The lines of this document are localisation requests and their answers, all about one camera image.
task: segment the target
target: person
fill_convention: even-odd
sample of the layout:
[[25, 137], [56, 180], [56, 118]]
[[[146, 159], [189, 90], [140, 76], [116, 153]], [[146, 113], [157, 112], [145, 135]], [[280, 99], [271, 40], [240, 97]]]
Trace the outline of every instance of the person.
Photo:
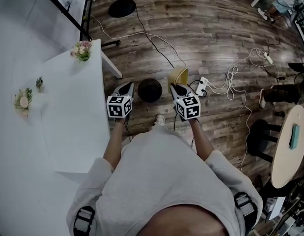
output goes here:
[[270, 18], [271, 21], [274, 21], [280, 14], [284, 14], [291, 9], [298, 1], [299, 0], [276, 0], [267, 11], [258, 8], [258, 12], [264, 20]]
[[259, 105], [264, 109], [267, 102], [289, 102], [298, 104], [300, 99], [304, 99], [304, 79], [300, 84], [275, 85], [270, 89], [261, 89]]
[[[66, 217], [70, 235], [244, 236], [257, 223], [260, 195], [214, 149], [197, 119], [189, 120], [197, 153], [162, 115], [122, 149], [124, 122], [115, 122], [103, 158], [76, 192]], [[254, 208], [250, 227], [238, 194]]]

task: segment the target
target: white cable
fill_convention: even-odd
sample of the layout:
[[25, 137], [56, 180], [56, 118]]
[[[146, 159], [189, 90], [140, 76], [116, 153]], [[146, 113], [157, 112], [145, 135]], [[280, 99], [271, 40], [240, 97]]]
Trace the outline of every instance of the white cable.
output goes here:
[[[248, 138], [248, 135], [250, 134], [250, 128], [249, 128], [249, 126], [248, 126], [248, 120], [249, 120], [249, 118], [250, 118], [250, 116], [251, 116], [251, 114], [252, 114], [252, 110], [246, 106], [247, 91], [245, 91], [245, 90], [236, 90], [236, 89], [234, 88], [234, 85], [233, 85], [232, 81], [233, 81], [233, 79], [234, 79], [234, 75], [238, 73], [238, 67], [236, 66], [236, 64], [238, 64], [238, 63], [240, 63], [240, 62], [242, 62], [242, 61], [244, 61], [244, 60], [246, 60], [246, 59], [249, 59], [250, 62], [251, 62], [254, 66], [256, 66], [256, 67], [261, 67], [261, 66], [259, 66], [259, 65], [255, 65], [255, 64], [251, 61], [251, 56], [259, 56], [259, 57], [261, 57], [262, 59], [266, 59], [265, 57], [262, 57], [262, 56], [261, 56], [261, 52], [264, 53], [264, 52], [263, 52], [262, 50], [260, 50], [259, 48], [253, 48], [253, 49], [251, 50], [250, 54], [249, 54], [246, 58], [244, 58], [244, 59], [238, 61], [237, 63], [235, 63], [235, 64], [233, 64], [233, 65], [231, 65], [231, 66], [229, 67], [228, 71], [227, 71], [227, 77], [226, 77], [225, 83], [224, 83], [224, 85], [223, 85], [221, 88], [217, 88], [217, 87], [214, 86], [210, 81], [208, 81], [208, 84], [207, 84], [207, 86], [212, 90], [213, 93], [215, 93], [215, 94], [220, 94], [220, 95], [225, 95], [225, 94], [226, 94], [228, 100], [233, 100], [233, 99], [234, 99], [234, 97], [235, 97], [234, 91], [236, 91], [236, 92], [245, 92], [244, 107], [250, 111], [250, 114], [249, 114], [249, 116], [248, 116], [248, 118], [247, 118], [247, 120], [246, 120], [246, 126], [247, 126], [249, 132], [248, 132], [248, 134], [247, 134], [247, 136], [246, 136], [246, 139], [245, 139], [245, 142], [246, 142], [246, 152], [245, 152], [245, 156], [244, 156], [244, 158], [243, 158], [243, 160], [242, 160], [242, 162], [241, 162], [241, 164], [240, 164], [240, 170], [241, 170], [241, 172], [242, 172], [242, 164], [243, 164], [243, 162], [244, 162], [244, 160], [245, 160], [245, 158], [246, 158], [247, 152], [248, 152], [247, 138]], [[226, 89], [225, 92], [219, 93], [219, 92], [216, 92], [216, 91], [214, 91], [214, 90], [212, 89], [212, 87], [214, 87], [214, 88], [217, 89], [217, 90], [224, 89], [224, 87], [225, 87], [226, 84], [227, 84], [227, 81], [228, 81], [228, 86], [227, 86], [227, 89]]]
[[145, 34], [145, 35], [149, 35], [149, 36], [152, 36], [152, 37], [157, 37], [159, 38], [160, 40], [162, 40], [163, 42], [165, 42], [167, 45], [169, 45], [176, 53], [176, 55], [178, 56], [178, 58], [183, 62], [183, 64], [185, 65], [184, 68], [187, 68], [187, 64], [180, 58], [178, 52], [176, 51], [176, 49], [171, 45], [169, 44], [166, 40], [162, 39], [161, 37], [157, 36], [157, 35], [153, 35], [153, 34], [149, 34], [149, 33], [145, 33], [145, 32], [137, 32], [137, 33], [133, 33], [133, 34], [129, 34], [129, 35], [125, 35], [125, 36], [121, 36], [121, 37], [110, 37], [105, 31], [104, 31], [104, 28], [102, 26], [102, 23], [100, 21], [98, 21], [93, 15], [89, 14], [88, 10], [84, 7], [84, 9], [86, 10], [87, 14], [89, 16], [91, 16], [92, 18], [94, 18], [98, 23], [99, 25], [101, 26], [102, 28], [102, 31], [103, 33], [110, 39], [121, 39], [121, 38], [125, 38], [125, 37], [131, 37], [131, 36], [134, 36], [134, 35], [137, 35], [137, 34]]

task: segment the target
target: gray sweatshirt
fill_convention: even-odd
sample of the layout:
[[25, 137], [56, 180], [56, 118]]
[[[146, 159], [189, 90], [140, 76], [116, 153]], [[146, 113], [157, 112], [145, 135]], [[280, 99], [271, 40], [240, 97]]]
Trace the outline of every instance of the gray sweatshirt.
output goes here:
[[258, 221], [263, 203], [247, 176], [218, 150], [204, 162], [177, 133], [157, 125], [123, 148], [115, 170], [105, 159], [95, 160], [66, 221], [73, 236], [77, 212], [92, 206], [96, 214], [90, 236], [135, 236], [158, 211], [189, 204], [212, 212], [229, 236], [243, 236], [237, 192], [246, 192], [257, 205]]

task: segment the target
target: small plant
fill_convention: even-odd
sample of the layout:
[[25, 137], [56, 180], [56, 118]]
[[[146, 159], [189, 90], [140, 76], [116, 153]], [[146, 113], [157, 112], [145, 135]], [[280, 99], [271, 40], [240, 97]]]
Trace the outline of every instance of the small plant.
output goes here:
[[36, 80], [36, 88], [37, 88], [37, 91], [41, 92], [42, 89], [43, 89], [43, 80], [42, 80], [42, 77], [39, 77], [37, 80]]
[[87, 61], [90, 56], [91, 47], [92, 43], [89, 41], [78, 42], [71, 51], [71, 56], [77, 58], [79, 61]]
[[22, 111], [25, 117], [28, 117], [29, 104], [32, 101], [32, 89], [27, 88], [25, 90], [19, 89], [19, 94], [15, 95], [14, 107]]

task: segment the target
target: wooden floor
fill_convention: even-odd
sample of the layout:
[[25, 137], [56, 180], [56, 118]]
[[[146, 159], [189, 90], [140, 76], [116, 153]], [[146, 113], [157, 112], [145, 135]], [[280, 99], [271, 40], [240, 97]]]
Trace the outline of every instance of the wooden floor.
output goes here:
[[[108, 7], [113, 1], [115, 0], [93, 0], [91, 14], [102, 22], [105, 31], [111, 37], [142, 31], [136, 13], [119, 19], [108, 15]], [[278, 67], [280, 76], [294, 73], [288, 67], [288, 62], [304, 62], [304, 45], [298, 31], [284, 18], [271, 27], [256, 10], [262, 4], [261, 7], [265, 9], [264, 3], [252, 8], [250, 4], [253, 0], [134, 1], [147, 32], [159, 35], [172, 44], [187, 63], [189, 82], [204, 76], [215, 86], [221, 87], [228, 68], [247, 57], [252, 48], [258, 47], [266, 51], [269, 43], [278, 43], [276, 32], [281, 44], [270, 47], [270, 56]], [[91, 20], [89, 33], [94, 39], [100, 38], [103, 43], [111, 41], [94, 20]], [[155, 37], [152, 40], [173, 65], [183, 65], [167, 44]], [[135, 83], [137, 90], [139, 82], [146, 78], [158, 80], [163, 87], [162, 97], [152, 104], [141, 101], [135, 92], [129, 121], [131, 135], [148, 131], [157, 114], [163, 114], [166, 126], [173, 129], [175, 111], [166, 87], [172, 67], [145, 35], [123, 38], [120, 46], [105, 47], [103, 51], [123, 74], [123, 79], [118, 80], [110, 73], [104, 73], [106, 97], [116, 86], [129, 81]], [[263, 64], [259, 57], [252, 57], [252, 60], [258, 65]], [[258, 105], [261, 88], [275, 85], [276, 80], [248, 60], [237, 66], [238, 73], [233, 83], [238, 90], [246, 90], [248, 93], [246, 105], [253, 111], [248, 121], [249, 126], [258, 118], [282, 124], [283, 119], [275, 117], [274, 112], [287, 113], [292, 104], [268, 104], [264, 110], [260, 110]], [[274, 66], [268, 67], [268, 70], [277, 73]], [[284, 83], [293, 83], [293, 79], [290, 77]], [[236, 92], [234, 99], [228, 100], [225, 95], [214, 94], [209, 89], [207, 97], [201, 99], [200, 122], [203, 129], [215, 148], [221, 150], [237, 168], [245, 155], [245, 137], [248, 134], [246, 120], [249, 111], [244, 107], [244, 99], [244, 93]], [[176, 131], [191, 142], [193, 136], [187, 122], [182, 123], [177, 118]], [[274, 144], [271, 144], [267, 152], [270, 154], [273, 148]], [[270, 173], [270, 166], [266, 161], [247, 155], [242, 168], [253, 180], [257, 174], [266, 177]]]

